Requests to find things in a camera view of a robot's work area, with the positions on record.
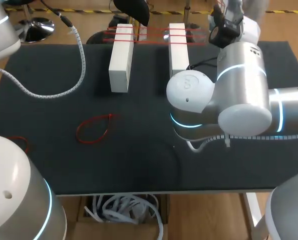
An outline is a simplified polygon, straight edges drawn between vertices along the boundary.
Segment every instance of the black cable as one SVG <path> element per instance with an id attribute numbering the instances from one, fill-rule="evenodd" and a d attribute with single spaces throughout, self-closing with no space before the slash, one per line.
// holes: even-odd
<path id="1" fill-rule="evenodd" d="M 212 57 L 212 58 L 209 58 L 209 59 L 206 59 L 206 60 L 202 60 L 196 64 L 190 64 L 188 67 L 187 67 L 187 70 L 192 70 L 198 66 L 201 66 L 201 65 L 206 65 L 206 66 L 209 66 L 209 67 L 217 67 L 217 65 L 214 65 L 214 64 L 210 64 L 210 63 L 207 63 L 207 61 L 211 61 L 211 60 L 215 60 L 217 59 L 217 57 Z"/>
<path id="2" fill-rule="evenodd" d="M 56 11 L 54 8 L 50 7 L 49 5 L 47 5 L 44 0 L 41 0 L 41 3 L 46 6 L 51 12 L 53 12 L 55 15 L 57 15 L 58 17 L 60 17 L 60 19 L 62 20 L 62 22 L 64 22 L 64 24 L 66 26 L 68 26 L 69 28 L 73 27 L 73 24 L 71 23 L 71 21 L 66 17 L 66 16 L 62 16 L 62 14 L 60 14 L 58 11 Z"/>

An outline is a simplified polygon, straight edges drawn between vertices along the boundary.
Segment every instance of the table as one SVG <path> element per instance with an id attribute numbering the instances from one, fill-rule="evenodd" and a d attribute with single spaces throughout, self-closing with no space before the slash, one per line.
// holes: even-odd
<path id="1" fill-rule="evenodd" d="M 298 87 L 298 62 L 288 43 L 259 46 L 269 88 Z M 216 141 L 192 153 L 176 136 L 169 116 L 168 47 L 135 45 L 128 93 L 110 91 L 111 51 L 110 45 L 86 45 L 84 83 L 63 98 L 34 99 L 10 80 L 0 82 L 0 136 L 28 139 L 28 156 L 57 195 L 269 190 L 298 173 L 298 140 L 233 140 L 230 149 Z M 218 54 L 211 45 L 188 51 L 190 63 Z M 63 92 L 79 79 L 78 47 L 23 46 L 6 70 L 34 93 Z M 214 68 L 198 70 L 216 78 Z M 109 113 L 118 116 L 103 141 L 77 142 L 82 121 Z M 105 122 L 98 124 L 89 134 L 98 135 L 104 127 Z"/>

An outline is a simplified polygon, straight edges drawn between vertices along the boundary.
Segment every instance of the white block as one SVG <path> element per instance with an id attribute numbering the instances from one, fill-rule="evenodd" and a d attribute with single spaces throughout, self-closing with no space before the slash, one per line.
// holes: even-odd
<path id="1" fill-rule="evenodd" d="M 127 93 L 133 54 L 133 26 L 118 24 L 116 33 L 109 66 L 111 91 Z"/>
<path id="2" fill-rule="evenodd" d="M 189 56 L 184 23 L 170 23 L 169 28 L 169 64 L 171 78 L 173 75 L 186 70 L 189 66 Z"/>

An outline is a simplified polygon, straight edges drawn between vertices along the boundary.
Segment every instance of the chair base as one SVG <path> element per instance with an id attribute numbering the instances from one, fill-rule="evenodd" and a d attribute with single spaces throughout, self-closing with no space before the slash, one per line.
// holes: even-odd
<path id="1" fill-rule="evenodd" d="M 31 21 L 20 21 L 15 29 L 22 43 L 36 43 L 52 35 L 55 25 L 47 18 L 34 17 Z"/>

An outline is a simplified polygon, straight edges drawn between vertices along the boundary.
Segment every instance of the floor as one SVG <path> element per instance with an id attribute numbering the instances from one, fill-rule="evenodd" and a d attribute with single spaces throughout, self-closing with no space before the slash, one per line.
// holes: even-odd
<path id="1" fill-rule="evenodd" d="M 106 10 L 109 0 L 48 0 L 55 8 Z M 184 0 L 151 0 L 156 11 L 181 11 Z M 192 0 L 195 11 L 209 10 L 211 1 Z M 41 7 L 38 1 L 32 7 Z M 298 0 L 272 0 L 269 10 L 298 10 Z M 111 14 L 81 14 L 68 12 L 79 30 L 82 41 L 95 32 L 105 30 Z M 52 19 L 57 28 L 53 36 L 38 44 L 75 44 L 75 39 L 68 35 L 68 29 L 57 17 L 50 13 L 35 12 L 34 16 Z M 16 23 L 23 18 L 22 12 L 11 13 L 11 21 Z M 181 15 L 151 15 L 149 26 L 167 27 L 168 23 L 181 22 Z M 207 15 L 191 15 L 190 21 L 203 27 L 207 26 Z M 288 41 L 298 59 L 298 14 L 267 13 L 261 24 L 261 40 Z M 4 67 L 7 59 L 0 61 Z M 257 197 L 264 209 L 268 193 L 258 193 Z M 171 195 L 169 224 L 165 226 L 165 240 L 246 240 L 248 227 L 243 212 L 243 202 L 237 193 L 221 194 L 173 194 Z M 153 240 L 156 239 L 158 228 L 155 224 L 140 226 L 126 224 L 76 223 L 79 209 L 79 197 L 60 198 L 67 212 L 69 231 L 68 240 Z"/>

